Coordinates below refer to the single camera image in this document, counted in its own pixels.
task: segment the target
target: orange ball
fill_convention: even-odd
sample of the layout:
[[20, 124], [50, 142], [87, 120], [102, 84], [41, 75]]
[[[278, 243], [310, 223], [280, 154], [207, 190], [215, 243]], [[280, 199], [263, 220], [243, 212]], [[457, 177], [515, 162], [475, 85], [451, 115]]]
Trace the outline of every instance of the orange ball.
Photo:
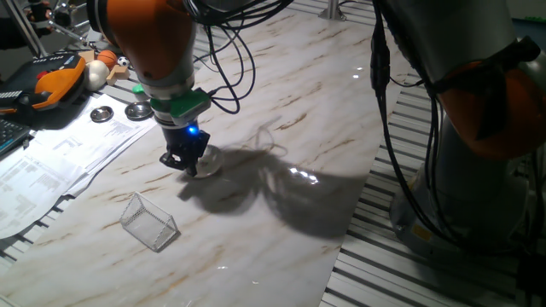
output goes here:
[[101, 51], [96, 59], [106, 64], [109, 70], [112, 70], [112, 68], [118, 64], [118, 57], [110, 50]]

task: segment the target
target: white table surface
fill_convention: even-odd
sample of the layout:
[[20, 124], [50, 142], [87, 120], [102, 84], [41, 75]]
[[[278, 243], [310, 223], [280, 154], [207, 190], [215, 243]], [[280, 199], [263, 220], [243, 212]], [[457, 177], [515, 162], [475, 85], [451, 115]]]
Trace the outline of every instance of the white table surface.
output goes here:
[[[372, 31], [293, 11], [243, 31], [254, 92], [236, 116], [215, 107], [200, 116], [224, 151], [222, 172], [183, 180], [159, 162], [165, 141], [152, 129], [2, 277], [0, 293], [22, 306], [318, 305], [380, 143]], [[235, 57], [220, 54], [232, 79]], [[395, 47], [391, 57], [392, 76], [404, 80], [409, 65]], [[205, 90], [221, 83], [196, 74]], [[399, 91], [389, 87], [390, 109]], [[181, 231], [160, 253], [119, 225], [134, 191]]]

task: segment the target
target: black cable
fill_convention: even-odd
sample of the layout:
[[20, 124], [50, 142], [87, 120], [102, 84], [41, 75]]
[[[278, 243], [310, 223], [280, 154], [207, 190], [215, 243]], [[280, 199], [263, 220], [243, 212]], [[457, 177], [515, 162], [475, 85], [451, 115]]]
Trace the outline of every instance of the black cable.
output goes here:
[[[434, 116], [434, 113], [431, 112], [431, 119], [430, 119], [430, 122], [432, 123], [433, 122], [433, 116]], [[427, 154], [425, 155], [425, 181], [427, 182], [427, 188], [430, 189], [430, 171], [429, 171], [429, 167], [430, 167], [430, 154], [431, 154], [431, 149], [433, 147], [433, 139], [434, 137], [436, 137], [434, 135], [434, 126], [431, 124], [430, 125], [430, 131], [428, 132], [428, 142], [427, 142]]]
[[537, 208], [535, 210], [535, 218], [531, 224], [529, 234], [529, 244], [533, 244], [538, 240], [544, 229], [544, 199], [542, 191], [542, 177], [538, 174], [538, 153], [534, 151], [531, 154], [532, 171], [535, 179], [535, 194], [537, 195]]
[[440, 135], [442, 135], [442, 129], [444, 128], [444, 106], [440, 102], [438, 102], [438, 106], [440, 107]]
[[220, 76], [222, 76], [222, 79], [224, 80], [225, 84], [228, 86], [228, 90], [229, 92], [231, 92], [231, 95], [233, 96], [234, 98], [234, 101], [235, 101], [235, 111], [231, 111], [225, 107], [223, 107], [222, 105], [220, 105], [215, 98], [212, 98], [212, 103], [214, 103], [217, 107], [219, 107], [222, 111], [226, 112], [226, 113], [229, 113], [229, 114], [237, 114], [239, 113], [239, 111], [241, 111], [241, 104], [239, 103], [239, 98], [237, 97], [237, 95], [235, 94], [235, 91], [233, 90], [233, 88], [231, 87], [231, 85], [229, 84], [229, 80], [228, 78], [226, 77], [225, 73], [224, 73], [224, 70], [222, 69], [222, 66], [220, 65], [220, 63], [218, 62], [218, 58], [216, 56], [216, 52], [214, 51], [214, 38], [212, 38], [212, 30], [211, 30], [211, 27], [209, 26], [206, 26], [205, 27], [205, 33], [208, 37], [208, 43], [209, 43], [209, 48], [211, 50], [211, 56], [212, 58], [214, 59], [214, 61], [217, 63], [217, 67], [218, 67], [218, 72], [220, 72]]
[[[220, 47], [220, 49], [216, 50], [216, 53], [218, 53], [218, 52], [220, 52], [220, 51], [222, 51], [222, 50], [228, 48], [228, 47], [233, 43], [234, 40], [235, 40], [235, 36], [232, 37], [232, 38], [228, 41], [228, 43], [226, 43], [224, 46]], [[211, 53], [210, 53], [210, 50], [209, 50], [209, 53], [208, 53], [208, 54], [202, 55], [202, 56], [200, 56], [200, 57], [196, 57], [196, 59], [194, 60], [194, 63], [196, 63], [197, 61], [203, 61], [203, 59], [205, 59], [206, 57], [208, 57], [208, 56], [210, 56], [210, 55], [211, 55]]]
[[[250, 59], [250, 63], [251, 63], [251, 66], [252, 66], [252, 72], [253, 72], [253, 79], [252, 79], [252, 81], [250, 83], [250, 87], [248, 88], [247, 93], [245, 93], [243, 96], [237, 97], [237, 99], [240, 100], [240, 99], [244, 99], [247, 96], [249, 96], [250, 93], [254, 89], [254, 85], [256, 84], [256, 63], [254, 62], [253, 54], [252, 54], [252, 52], [250, 52], [250, 49], [248, 48], [245, 41], [241, 38], [241, 36], [239, 34], [236, 34], [236, 37], [239, 40], [239, 42], [241, 42], [241, 45], [243, 46], [243, 48], [245, 49], [245, 51], [248, 54], [248, 58]], [[216, 100], [219, 100], [219, 101], [234, 101], [235, 100], [235, 98], [218, 98], [218, 97], [214, 97], [214, 98]]]
[[[254, 0], [238, 9], [222, 11], [206, 5], [201, 0], [183, 0], [184, 7], [194, 21], [205, 26], [218, 26], [225, 30], [241, 30], [264, 22], [286, 8], [293, 0]], [[255, 20], [247, 25], [231, 26], [227, 22], [235, 20]]]
[[402, 87], [416, 87], [416, 86], [419, 86], [419, 85], [422, 85], [425, 83], [425, 81], [421, 80], [421, 81], [417, 81], [416, 83], [414, 84], [401, 84], [399, 83], [397, 80], [393, 79], [392, 77], [389, 77], [391, 79], [391, 81], [393, 81], [395, 84], [397, 85], [400, 85]]
[[342, 1], [340, 2], [340, 4], [338, 4], [338, 6], [341, 6], [341, 5], [345, 5], [345, 4], [348, 4], [348, 3], [359, 3], [359, 4], [366, 4], [366, 3], [362, 3], [360, 1], [354, 1], [354, 0], [346, 0], [346, 1]]
[[447, 222], [446, 218], [445, 218], [445, 215], [442, 211], [442, 208], [440, 207], [440, 202], [439, 202], [439, 198], [438, 198], [438, 190], [436, 188], [436, 165], [437, 165], [437, 158], [438, 158], [438, 154], [439, 154], [439, 122], [438, 122], [438, 105], [437, 105], [437, 101], [436, 101], [436, 97], [434, 95], [430, 95], [430, 100], [431, 100], [431, 104], [432, 104], [432, 110], [431, 110], [431, 113], [432, 113], [432, 122], [431, 122], [431, 127], [433, 128], [433, 136], [434, 136], [434, 140], [433, 140], [433, 152], [432, 152], [432, 169], [431, 169], [431, 175], [430, 175], [430, 180], [431, 180], [431, 184], [430, 184], [430, 192], [432, 193], [433, 195], [433, 199], [432, 199], [432, 203], [434, 203], [435, 205], [435, 213], [436, 215], [439, 217], [439, 220], [440, 222], [444, 225], [444, 227], [448, 230], [448, 233], [449, 235], [456, 239], [456, 240], [460, 240], [461, 239], [461, 235], [459, 235], [451, 226], [450, 224]]
[[199, 57], [197, 57], [197, 55], [194, 55], [194, 58], [195, 58], [195, 61], [194, 63], [196, 63], [197, 61], [200, 61], [201, 63], [203, 63], [203, 65], [208, 68], [208, 70], [210, 70], [211, 72], [218, 72], [218, 71], [215, 71], [214, 69], [210, 68], [205, 61], [203, 61], [202, 59], [200, 59]]
[[[228, 32], [225, 31], [224, 29], [222, 29], [222, 31], [231, 40], [231, 37], [229, 36]], [[237, 55], [239, 56], [239, 62], [241, 63], [241, 75], [239, 76], [239, 80], [237, 80], [235, 84], [231, 84], [232, 87], [236, 87], [237, 85], [241, 84], [241, 81], [245, 77], [245, 61], [242, 59], [242, 54], [239, 51], [239, 47], [237, 47], [237, 43], [235, 43], [235, 41], [233, 41], [233, 46], [235, 47], [235, 51], [237, 52]], [[224, 86], [218, 87], [217, 89], [215, 89], [215, 91], [219, 91], [221, 89], [227, 89], [227, 88], [228, 88], [228, 85], [224, 85]]]
[[385, 136], [385, 144], [389, 158], [392, 162], [392, 168], [396, 174], [400, 187], [404, 191], [404, 195], [408, 199], [409, 205], [414, 211], [417, 218], [427, 227], [433, 234], [440, 238], [445, 238], [447, 241], [451, 241], [450, 238], [440, 232], [436, 226], [430, 221], [428, 216], [423, 212], [422, 208], [417, 203], [415, 196], [411, 193], [408, 183], [405, 181], [404, 174], [401, 171], [394, 149], [392, 148], [391, 135], [388, 129], [387, 123], [387, 111], [386, 111], [386, 85], [389, 82], [390, 77], [390, 54], [388, 47], [386, 46], [385, 31], [383, 26], [383, 19], [381, 16], [379, 5], [377, 1], [374, 1], [375, 11], [375, 29], [372, 36], [372, 61], [371, 61], [371, 81], [372, 88], [375, 90], [375, 96], [377, 97], [378, 107], [380, 110], [381, 121], [383, 124], [383, 134]]

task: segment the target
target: transparent cube container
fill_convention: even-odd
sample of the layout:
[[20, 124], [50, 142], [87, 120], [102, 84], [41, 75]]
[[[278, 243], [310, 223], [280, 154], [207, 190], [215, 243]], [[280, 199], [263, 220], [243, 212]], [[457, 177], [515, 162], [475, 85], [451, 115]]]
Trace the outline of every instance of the transparent cube container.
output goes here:
[[135, 192], [119, 219], [121, 226], [154, 252], [160, 252], [179, 234], [174, 218]]

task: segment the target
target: black keyboard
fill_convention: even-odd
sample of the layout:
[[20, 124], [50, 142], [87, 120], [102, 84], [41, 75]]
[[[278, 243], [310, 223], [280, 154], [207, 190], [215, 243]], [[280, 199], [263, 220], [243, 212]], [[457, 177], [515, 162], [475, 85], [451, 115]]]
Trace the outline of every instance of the black keyboard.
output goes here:
[[28, 126], [0, 119], [0, 157], [25, 141], [30, 131]]

